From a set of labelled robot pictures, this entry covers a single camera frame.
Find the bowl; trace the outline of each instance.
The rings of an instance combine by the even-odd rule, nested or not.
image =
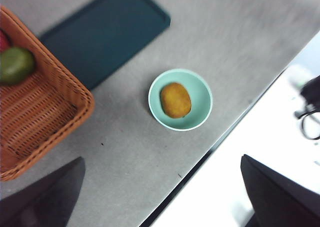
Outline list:
[[[170,83],[182,84],[191,99],[191,111],[182,118],[167,116],[161,105],[161,90]],[[160,74],[151,84],[148,94],[149,108],[154,118],[174,131],[190,131],[201,126],[209,117],[213,97],[206,81],[187,69],[171,69]]]

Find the eyeglasses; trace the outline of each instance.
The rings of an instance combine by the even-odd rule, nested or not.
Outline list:
[[[320,108],[307,105],[304,111],[294,112],[295,117],[301,120],[301,132],[309,140],[320,140]]]

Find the woven basket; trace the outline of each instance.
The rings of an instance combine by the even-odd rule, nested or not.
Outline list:
[[[0,179],[17,178],[93,112],[92,94],[8,9],[0,24],[13,45],[30,50],[36,71],[23,83],[0,87]]]

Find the brown kiwi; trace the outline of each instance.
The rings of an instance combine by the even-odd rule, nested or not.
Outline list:
[[[161,105],[165,114],[177,119],[191,111],[191,99],[186,88],[180,83],[170,83],[161,91]]]

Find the basket rim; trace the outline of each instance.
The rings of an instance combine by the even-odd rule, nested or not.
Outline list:
[[[62,141],[68,134],[74,131],[80,126],[94,111],[95,100],[92,93],[37,39],[37,37],[21,22],[21,20],[12,13],[9,9],[0,6],[1,15],[5,15],[11,19],[17,28],[19,28],[24,35],[32,41],[41,51],[46,58],[50,59],[56,68],[59,68],[64,75],[66,75],[73,84],[81,91],[82,95],[85,96],[84,108],[79,111],[73,119],[67,122],[61,129],[56,133],[52,134],[48,140],[43,142],[36,150],[32,152],[27,158],[18,163],[15,167],[10,170],[1,172],[0,180],[8,181],[13,180],[27,171],[32,167],[41,157],[48,153],[57,143]]]

